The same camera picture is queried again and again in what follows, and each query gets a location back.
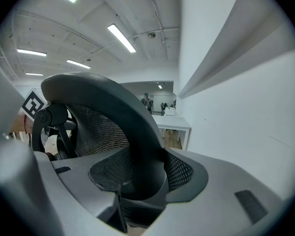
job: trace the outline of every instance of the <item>wooden floor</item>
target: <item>wooden floor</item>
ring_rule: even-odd
[[[170,130],[170,129],[166,130],[165,131],[165,137],[163,138],[164,147],[181,149],[180,141],[177,142],[177,134],[178,134],[177,131]]]

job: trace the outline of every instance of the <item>white table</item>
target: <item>white table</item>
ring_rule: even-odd
[[[179,141],[180,133],[181,131],[185,131],[185,137],[182,143],[182,149],[187,149],[188,144],[188,137],[189,137],[189,131],[191,129],[191,126],[189,123],[184,119],[184,117],[181,116],[153,116],[158,128],[162,129],[174,129],[179,130],[180,132],[177,135],[177,141]]]

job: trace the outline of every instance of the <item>table top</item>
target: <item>table top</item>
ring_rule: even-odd
[[[181,116],[154,116],[157,126],[163,126],[168,128],[191,128],[189,123]]]

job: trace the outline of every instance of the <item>black mesh grille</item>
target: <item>black mesh grille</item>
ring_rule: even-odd
[[[164,170],[166,171],[170,191],[185,185],[191,180],[193,174],[193,169],[189,165],[168,152],[166,153]]]
[[[129,146],[123,131],[101,113],[80,105],[67,105],[78,122],[76,152],[80,156]]]
[[[104,167],[104,174],[109,179],[123,184],[129,178],[130,169],[132,168],[131,153],[124,153],[112,163]]]

